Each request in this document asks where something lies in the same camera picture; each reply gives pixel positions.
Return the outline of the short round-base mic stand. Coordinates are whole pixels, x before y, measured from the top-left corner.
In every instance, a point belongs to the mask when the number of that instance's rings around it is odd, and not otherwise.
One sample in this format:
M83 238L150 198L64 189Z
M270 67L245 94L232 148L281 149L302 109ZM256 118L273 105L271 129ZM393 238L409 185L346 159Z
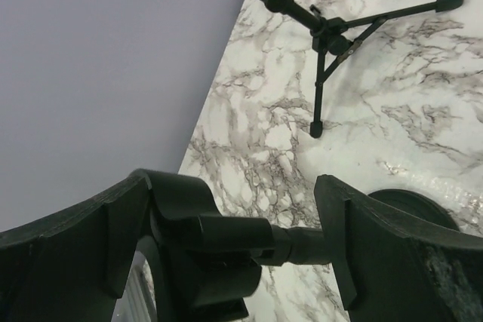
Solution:
M155 239L166 252L171 289L186 316L234 320L247 315L265 265L331 265L320 228L282 228L264 218L223 216L201 179L139 170L153 203ZM433 201L403 190L367 195L427 222L460 232Z

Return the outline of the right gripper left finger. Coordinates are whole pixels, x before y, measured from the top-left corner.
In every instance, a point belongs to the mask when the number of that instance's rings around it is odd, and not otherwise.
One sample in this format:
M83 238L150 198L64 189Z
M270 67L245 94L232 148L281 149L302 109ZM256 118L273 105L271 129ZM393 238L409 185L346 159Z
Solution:
M141 176L1 233L3 321L109 321L148 204Z

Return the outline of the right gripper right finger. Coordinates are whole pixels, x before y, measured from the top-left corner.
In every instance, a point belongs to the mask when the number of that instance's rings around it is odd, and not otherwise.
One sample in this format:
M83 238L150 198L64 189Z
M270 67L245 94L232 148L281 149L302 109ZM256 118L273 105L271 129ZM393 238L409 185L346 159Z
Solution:
M352 321L480 321L482 239L381 203L335 176L314 196Z

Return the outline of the tripod mic stand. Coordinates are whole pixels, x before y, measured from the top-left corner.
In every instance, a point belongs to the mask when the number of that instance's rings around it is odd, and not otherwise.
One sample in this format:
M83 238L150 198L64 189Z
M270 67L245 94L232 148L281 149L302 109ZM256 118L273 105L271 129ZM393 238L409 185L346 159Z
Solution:
M326 19L311 5L309 10L294 0L260 0L274 14L287 15L310 31L312 49L318 54L315 79L315 104L309 134L318 139L324 130L321 119L324 83L363 42L385 22L428 11L437 13L460 8L464 0L435 0L434 2L346 21L340 17Z

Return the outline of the aluminium rail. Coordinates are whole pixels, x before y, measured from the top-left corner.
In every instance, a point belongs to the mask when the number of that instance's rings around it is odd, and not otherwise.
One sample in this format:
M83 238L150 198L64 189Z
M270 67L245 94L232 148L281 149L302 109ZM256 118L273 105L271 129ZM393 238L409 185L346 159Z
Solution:
M146 257L141 252L134 254L125 290L115 304L111 321L157 321L152 272Z

